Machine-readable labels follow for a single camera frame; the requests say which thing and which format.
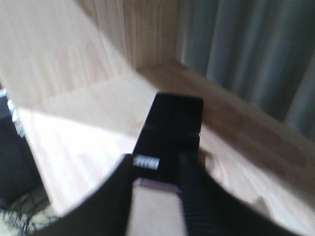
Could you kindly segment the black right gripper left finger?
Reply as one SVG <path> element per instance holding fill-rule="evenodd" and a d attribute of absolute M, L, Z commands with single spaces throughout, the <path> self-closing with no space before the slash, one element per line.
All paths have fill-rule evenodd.
<path fill-rule="evenodd" d="M 124 236 L 135 180 L 132 154 L 125 154 L 110 178 L 83 204 L 34 236 Z"/>

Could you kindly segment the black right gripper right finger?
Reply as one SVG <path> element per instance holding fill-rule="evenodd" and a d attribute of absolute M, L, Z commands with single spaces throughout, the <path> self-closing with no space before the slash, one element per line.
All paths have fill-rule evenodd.
<path fill-rule="evenodd" d="M 178 159 L 177 182 L 189 236 L 293 236 L 225 191 L 199 163 L 195 153 Z"/>

